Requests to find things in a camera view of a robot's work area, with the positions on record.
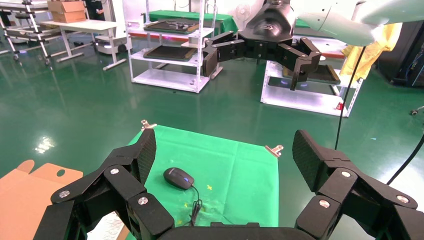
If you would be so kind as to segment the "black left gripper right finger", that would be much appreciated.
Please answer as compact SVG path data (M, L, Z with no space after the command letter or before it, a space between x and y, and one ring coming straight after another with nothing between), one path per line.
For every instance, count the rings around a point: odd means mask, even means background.
M341 151L296 131L293 160L315 193L295 222L316 240L327 240L347 215L377 240L421 240L424 214L409 195L360 171Z

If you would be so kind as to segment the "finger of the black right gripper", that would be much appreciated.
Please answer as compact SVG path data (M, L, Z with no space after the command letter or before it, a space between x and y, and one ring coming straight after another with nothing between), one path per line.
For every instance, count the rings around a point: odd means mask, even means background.
M202 49L202 75L209 77L218 63L242 58L246 51L246 41L238 39L233 31L221 33L208 39Z
M294 91L299 82L306 82L308 75L318 69L322 53L306 37L293 45L278 45L278 63L292 72L290 90Z

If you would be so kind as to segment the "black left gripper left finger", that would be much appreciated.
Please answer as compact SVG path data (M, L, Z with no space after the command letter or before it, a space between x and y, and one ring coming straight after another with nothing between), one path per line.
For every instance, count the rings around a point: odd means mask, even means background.
M97 170L51 195L34 238L85 240L114 212L136 239L159 239L174 219L146 188L156 150L153 129L145 129L134 144L113 149Z

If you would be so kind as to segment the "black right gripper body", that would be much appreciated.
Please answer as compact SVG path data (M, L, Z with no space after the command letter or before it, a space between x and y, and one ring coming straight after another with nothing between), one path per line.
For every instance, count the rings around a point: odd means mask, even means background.
M283 59L281 44L291 46L296 15L289 2L266 2L238 33L244 41L243 56L252 59Z

